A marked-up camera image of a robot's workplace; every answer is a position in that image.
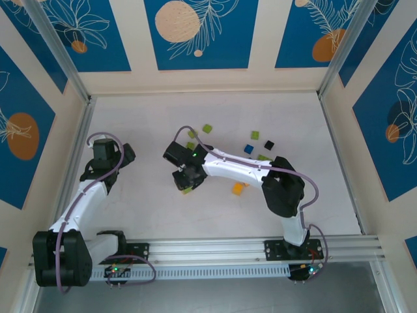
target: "white table surface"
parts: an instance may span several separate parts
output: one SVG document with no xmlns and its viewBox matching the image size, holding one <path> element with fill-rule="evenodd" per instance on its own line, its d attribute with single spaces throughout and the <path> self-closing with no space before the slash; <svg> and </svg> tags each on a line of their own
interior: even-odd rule
<svg viewBox="0 0 417 313">
<path fill-rule="evenodd" d="M 204 124 L 213 126 L 210 134 Z M 315 93 L 177 93 L 97 100 L 89 134 L 106 131 L 128 142 L 136 160 L 120 170 L 101 211 L 91 221 L 91 234 L 123 230 L 129 239 L 195 239 L 281 236 L 279 218 L 269 211 L 263 193 L 246 187 L 232 194 L 234 181 L 207 177 L 187 195 L 174 184 L 172 164 L 162 158 L 177 129 L 190 125 L 203 142 L 222 151 L 285 157 L 320 188 L 319 200 L 306 209 L 306 222 L 326 235 L 359 234 L 360 228 L 345 185 L 323 112 Z M 260 132 L 258 141 L 250 139 Z M 275 143 L 271 151 L 263 145 Z M 179 136 L 185 145 L 187 131 Z M 93 151 L 84 148 L 78 177 Z M 313 189 L 306 183 L 308 201 Z"/>
</svg>

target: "black cube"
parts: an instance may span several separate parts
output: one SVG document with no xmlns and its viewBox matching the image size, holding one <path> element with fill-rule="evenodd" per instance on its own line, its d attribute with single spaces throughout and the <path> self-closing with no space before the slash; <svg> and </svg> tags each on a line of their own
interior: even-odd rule
<svg viewBox="0 0 417 313">
<path fill-rule="evenodd" d="M 268 149 L 269 151 L 272 149 L 272 147 L 274 146 L 275 143 L 270 142 L 269 140 L 266 142 L 266 144 L 264 145 L 264 147 L 266 149 Z"/>
</svg>

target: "gray floor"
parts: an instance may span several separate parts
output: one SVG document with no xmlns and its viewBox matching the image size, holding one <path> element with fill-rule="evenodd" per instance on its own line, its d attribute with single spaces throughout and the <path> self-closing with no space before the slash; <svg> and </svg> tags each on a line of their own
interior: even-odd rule
<svg viewBox="0 0 417 313">
<path fill-rule="evenodd" d="M 44 288 L 35 312 L 308 313 L 384 312 L 369 265 L 329 264 L 305 285 L 287 278 L 157 281 L 111 290 L 105 283 L 62 296 Z"/>
</svg>

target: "orange circle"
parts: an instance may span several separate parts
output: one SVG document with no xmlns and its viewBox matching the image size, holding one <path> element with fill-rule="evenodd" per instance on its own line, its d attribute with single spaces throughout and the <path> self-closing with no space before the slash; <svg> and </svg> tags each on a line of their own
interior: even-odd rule
<svg viewBox="0 0 417 313">
<path fill-rule="evenodd" d="M 85 45 L 84 42 L 79 41 L 79 40 L 74 40 L 71 43 L 71 48 L 77 52 L 77 53 L 85 53 L 87 52 L 87 46 Z"/>
<path fill-rule="evenodd" d="M 389 125 L 385 130 L 385 137 L 391 143 L 396 142 L 399 138 L 398 126 L 395 124 Z"/>
<path fill-rule="evenodd" d="M 18 127 L 26 136 L 19 134 Z M 7 143 L 10 151 L 20 160 L 31 160 L 38 150 L 39 129 L 36 121 L 27 113 L 16 113 L 8 119 L 7 130 L 12 132 L 7 136 Z"/>
<path fill-rule="evenodd" d="M 345 29 L 336 29 L 330 34 L 321 37 L 313 47 L 313 59 L 317 62 L 329 62 L 333 59 L 336 48 L 339 46 L 343 36 L 345 36 Z"/>
</svg>

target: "beige circle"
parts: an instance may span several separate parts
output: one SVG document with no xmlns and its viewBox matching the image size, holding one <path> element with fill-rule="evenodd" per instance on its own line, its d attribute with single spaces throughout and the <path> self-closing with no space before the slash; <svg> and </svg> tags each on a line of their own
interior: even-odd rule
<svg viewBox="0 0 417 313">
<path fill-rule="evenodd" d="M 156 29 L 169 42 L 184 42 L 200 30 L 200 20 L 195 10 L 182 1 L 170 1 L 155 15 Z"/>
<path fill-rule="evenodd" d="M 12 2 L 15 5 L 18 5 L 19 7 L 22 7 L 23 6 L 22 0 L 12 0 Z"/>
<path fill-rule="evenodd" d="M 295 5 L 299 8 L 304 7 L 308 4 L 309 0 L 295 0 Z"/>
</svg>

